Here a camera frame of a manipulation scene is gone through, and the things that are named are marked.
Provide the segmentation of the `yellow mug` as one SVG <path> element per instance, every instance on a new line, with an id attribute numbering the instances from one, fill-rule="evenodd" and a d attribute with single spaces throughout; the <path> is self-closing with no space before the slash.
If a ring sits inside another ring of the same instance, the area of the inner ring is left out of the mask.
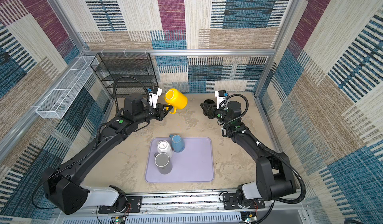
<path id="1" fill-rule="evenodd" d="M 165 102 L 173 107 L 171 114 L 175 114 L 178 109 L 184 109 L 187 106 L 188 99 L 180 91 L 172 88 L 166 92 Z"/>

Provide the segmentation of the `teal dotted floral mug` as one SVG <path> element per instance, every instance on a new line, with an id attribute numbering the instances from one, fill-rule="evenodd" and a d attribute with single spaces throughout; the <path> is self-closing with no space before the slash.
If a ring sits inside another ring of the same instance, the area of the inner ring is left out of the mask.
<path id="1" fill-rule="evenodd" d="M 171 139 L 171 147 L 174 152 L 180 153 L 185 149 L 185 142 L 181 136 L 178 134 L 171 134 L 169 135 L 169 138 Z"/>

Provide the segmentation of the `black mug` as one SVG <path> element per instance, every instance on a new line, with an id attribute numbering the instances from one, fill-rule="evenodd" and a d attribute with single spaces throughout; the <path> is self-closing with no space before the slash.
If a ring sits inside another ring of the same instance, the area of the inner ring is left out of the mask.
<path id="1" fill-rule="evenodd" d="M 207 104 L 215 104 L 215 101 L 212 100 L 212 99 L 206 99 L 203 103 L 207 103 Z"/>

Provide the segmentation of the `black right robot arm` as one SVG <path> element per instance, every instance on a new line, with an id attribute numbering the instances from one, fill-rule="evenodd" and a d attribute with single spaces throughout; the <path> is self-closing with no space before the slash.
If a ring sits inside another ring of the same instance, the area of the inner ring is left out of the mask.
<path id="1" fill-rule="evenodd" d="M 235 100 L 216 103 L 207 99 L 200 107 L 209 119 L 217 119 L 222 126 L 222 136 L 242 147 L 256 163 L 255 181 L 237 187 L 236 195 L 241 206 L 249 206 L 254 199 L 285 204 L 298 204 L 304 200 L 304 181 L 290 164 L 288 156 L 265 146 L 242 121 L 249 109 L 247 100 L 244 110 Z"/>

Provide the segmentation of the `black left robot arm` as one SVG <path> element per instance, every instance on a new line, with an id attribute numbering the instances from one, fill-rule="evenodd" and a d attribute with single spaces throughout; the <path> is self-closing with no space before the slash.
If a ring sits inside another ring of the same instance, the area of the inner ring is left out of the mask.
<path id="1" fill-rule="evenodd" d="M 125 211 L 128 201 L 122 189 L 113 185 L 91 188 L 81 184 L 109 151 L 139 130 L 139 124 L 149 124 L 152 119 L 162 121 L 172 109 L 173 106 L 162 103 L 151 107 L 140 95 L 128 95 L 124 107 L 98 127 L 94 140 L 57 169 L 45 169 L 42 175 L 45 197 L 66 215 L 91 206 L 110 207 L 117 213 Z"/>

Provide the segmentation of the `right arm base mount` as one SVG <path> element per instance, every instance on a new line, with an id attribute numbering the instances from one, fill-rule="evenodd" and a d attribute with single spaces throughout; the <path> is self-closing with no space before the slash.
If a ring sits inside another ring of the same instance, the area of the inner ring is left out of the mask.
<path id="1" fill-rule="evenodd" d="M 265 208 L 265 203 L 262 200 L 246 199 L 244 195 L 240 193 L 223 191 L 219 193 L 218 199 L 223 203 L 225 210 Z"/>

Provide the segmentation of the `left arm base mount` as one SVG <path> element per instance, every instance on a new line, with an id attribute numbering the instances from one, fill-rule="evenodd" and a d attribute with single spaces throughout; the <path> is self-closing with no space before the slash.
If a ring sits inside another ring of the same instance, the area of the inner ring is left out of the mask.
<path id="1" fill-rule="evenodd" d="M 112 206 L 100 206 L 99 214 L 124 214 L 139 213 L 142 205 L 142 196 L 126 196 L 126 193 L 120 188 L 110 185 L 114 191 L 117 191 L 119 196 Z"/>

